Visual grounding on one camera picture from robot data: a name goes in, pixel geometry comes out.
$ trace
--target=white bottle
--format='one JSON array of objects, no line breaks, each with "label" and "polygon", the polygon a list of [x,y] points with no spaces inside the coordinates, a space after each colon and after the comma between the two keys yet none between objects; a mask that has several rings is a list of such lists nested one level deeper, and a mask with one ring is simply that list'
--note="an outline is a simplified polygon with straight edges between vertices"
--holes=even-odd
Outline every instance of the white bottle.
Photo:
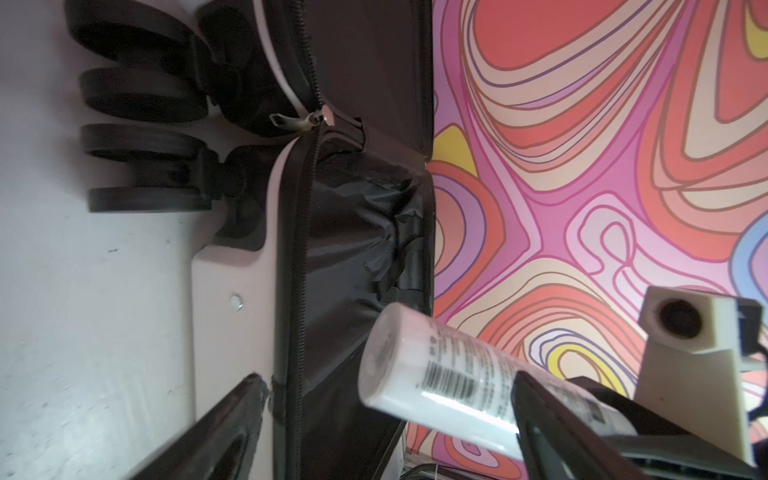
[{"label": "white bottle", "polygon": [[598,435],[637,434],[619,411],[586,390],[400,303],[388,305],[373,326],[358,390],[372,409],[522,459],[511,404],[521,370]]}]

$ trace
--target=white floor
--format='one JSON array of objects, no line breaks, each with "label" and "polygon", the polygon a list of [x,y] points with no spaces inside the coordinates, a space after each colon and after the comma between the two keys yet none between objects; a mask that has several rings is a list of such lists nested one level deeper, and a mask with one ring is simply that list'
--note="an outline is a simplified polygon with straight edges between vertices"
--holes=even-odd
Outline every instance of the white floor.
[{"label": "white floor", "polygon": [[[182,16],[176,2],[152,2]],[[80,152],[78,75],[109,61],[60,1],[0,2],[0,478],[120,478],[193,419],[190,259],[222,221],[90,214],[123,165]],[[219,154],[221,118],[174,127]]]}]

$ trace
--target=suitcase zipper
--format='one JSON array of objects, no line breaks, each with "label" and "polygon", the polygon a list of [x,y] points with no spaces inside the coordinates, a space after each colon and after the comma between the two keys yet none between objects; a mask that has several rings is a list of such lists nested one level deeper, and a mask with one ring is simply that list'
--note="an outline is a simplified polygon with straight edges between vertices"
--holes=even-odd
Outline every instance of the suitcase zipper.
[{"label": "suitcase zipper", "polygon": [[[312,185],[316,175],[316,167],[318,157],[320,155],[320,146],[326,139],[326,132],[328,127],[332,127],[335,123],[333,119],[333,113],[327,106],[315,114],[311,114],[310,117],[315,115],[315,121],[317,122],[316,137],[311,148],[311,154],[309,156],[309,164],[307,170],[303,174],[303,184],[300,185],[298,190],[300,204],[296,209],[296,252],[300,252],[300,261],[294,264],[292,268],[293,272],[298,275],[300,279],[299,285],[296,288],[296,296],[292,295],[292,298],[296,298],[296,322],[291,323],[291,327],[295,328],[295,343],[289,345],[289,363],[294,365],[294,370],[291,372],[289,367],[289,375],[292,373],[290,380],[287,381],[286,388],[286,415],[284,416],[286,425],[291,425],[290,431],[293,432],[294,445],[293,452],[295,454],[294,461],[286,466],[286,479],[298,480],[301,478],[301,420],[303,417],[303,384],[304,384],[304,347],[305,347],[305,323],[306,323],[306,275],[307,275],[307,244],[310,236],[310,202],[312,197]],[[332,136],[339,138],[345,138],[349,143],[354,144],[356,141],[344,134],[343,132],[334,130]]]},{"label": "suitcase zipper", "polygon": [[323,96],[320,94],[320,86],[317,81],[317,70],[315,69],[315,62],[312,58],[312,49],[310,47],[310,33],[306,30],[306,23],[304,21],[304,12],[306,6],[304,0],[290,0],[290,10],[293,13],[293,24],[296,26],[296,31],[299,34],[299,42],[301,43],[302,55],[304,57],[305,73],[307,74],[307,80],[310,83],[313,93],[315,94],[315,100],[317,104],[323,106]]},{"label": "suitcase zipper", "polygon": [[334,125],[333,113],[331,113],[330,109],[323,102],[323,95],[320,93],[320,86],[317,81],[317,70],[315,69],[315,62],[312,58],[312,50],[310,47],[310,34],[306,30],[306,23],[304,21],[305,10],[304,0],[290,0],[290,12],[291,15],[293,15],[293,24],[296,26],[296,32],[299,34],[300,49],[303,57],[303,70],[306,73],[307,81],[310,83],[312,93],[320,108],[319,110],[310,112],[306,118],[293,118],[283,114],[271,114],[270,121],[272,122],[272,125],[286,131],[310,131],[319,125],[321,121],[325,121],[331,127]]}]

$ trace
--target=zipper tab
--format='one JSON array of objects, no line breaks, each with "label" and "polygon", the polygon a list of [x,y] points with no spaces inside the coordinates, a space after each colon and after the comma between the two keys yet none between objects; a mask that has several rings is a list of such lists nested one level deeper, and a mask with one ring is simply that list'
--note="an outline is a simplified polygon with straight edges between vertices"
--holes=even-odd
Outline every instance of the zipper tab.
[{"label": "zipper tab", "polygon": [[304,119],[288,117],[283,114],[271,114],[270,121],[275,127],[287,131],[310,131],[320,122],[325,122],[330,127],[336,125],[336,119],[328,105],[323,105],[318,111],[310,113]]}]

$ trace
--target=black wheel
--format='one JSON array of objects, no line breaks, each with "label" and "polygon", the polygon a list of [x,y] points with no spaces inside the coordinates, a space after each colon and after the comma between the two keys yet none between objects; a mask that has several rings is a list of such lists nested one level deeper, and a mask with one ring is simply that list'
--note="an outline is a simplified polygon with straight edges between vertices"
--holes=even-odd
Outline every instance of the black wheel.
[{"label": "black wheel", "polygon": [[101,113],[129,120],[182,122],[205,118],[205,95],[188,80],[162,71],[96,68],[80,75],[85,103]]},{"label": "black wheel", "polygon": [[179,51],[194,33],[165,12],[134,0],[66,0],[67,26],[88,50],[111,60],[140,51]]},{"label": "black wheel", "polygon": [[84,125],[80,143],[85,153],[115,161],[193,160],[205,147],[202,140],[175,131],[118,124]]},{"label": "black wheel", "polygon": [[191,212],[210,206],[210,198],[190,188],[112,187],[88,192],[91,212]]}]

